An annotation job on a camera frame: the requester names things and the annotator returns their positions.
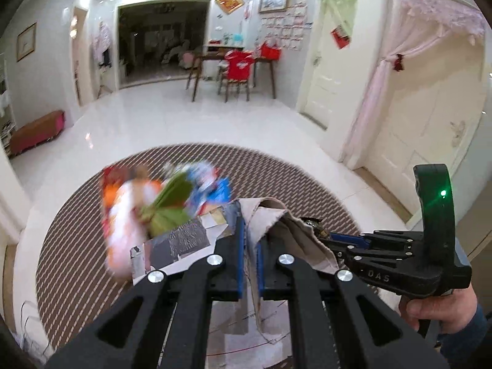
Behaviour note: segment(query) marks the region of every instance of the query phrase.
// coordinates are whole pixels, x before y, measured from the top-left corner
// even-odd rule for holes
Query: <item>dark doorway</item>
[[[201,52],[208,1],[166,1],[120,8],[120,84],[129,87],[187,77]]]

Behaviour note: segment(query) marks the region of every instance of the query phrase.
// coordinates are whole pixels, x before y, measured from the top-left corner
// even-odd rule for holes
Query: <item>round rug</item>
[[[323,219],[325,229],[356,235],[357,226],[341,203],[301,168],[270,155],[218,144],[158,147],[117,165],[146,164],[153,178],[166,162],[207,160],[230,179],[234,197],[275,197],[296,216]],[[57,349],[131,287],[107,273],[101,227],[100,173],[87,180],[63,205],[43,243],[36,271],[41,322]]]

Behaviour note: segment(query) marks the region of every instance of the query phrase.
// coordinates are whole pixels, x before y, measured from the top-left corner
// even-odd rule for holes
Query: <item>human hand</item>
[[[442,333],[453,334],[463,330],[477,311],[477,296],[473,287],[456,289],[445,297],[429,297],[424,300],[409,300],[402,297],[399,311],[402,318],[415,330],[419,319],[440,320]]]

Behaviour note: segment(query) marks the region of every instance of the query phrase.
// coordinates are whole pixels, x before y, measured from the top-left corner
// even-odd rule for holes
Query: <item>metal bolt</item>
[[[351,271],[343,269],[336,274],[336,277],[338,277],[341,281],[351,281],[354,278],[354,275]]]
[[[284,265],[292,265],[294,263],[294,257],[290,254],[282,254],[279,256],[279,262]]]
[[[220,265],[223,261],[223,258],[220,255],[212,254],[207,257],[207,262],[209,265],[217,266]]]
[[[147,275],[147,279],[151,283],[160,283],[164,280],[164,273],[161,271],[152,271]]]

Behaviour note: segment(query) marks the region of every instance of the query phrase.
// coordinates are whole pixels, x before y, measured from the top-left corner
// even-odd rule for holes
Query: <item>blue sleeve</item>
[[[463,330],[442,338],[441,354],[451,367],[466,362],[482,343],[487,330],[488,323],[482,307],[477,305],[475,315]]]

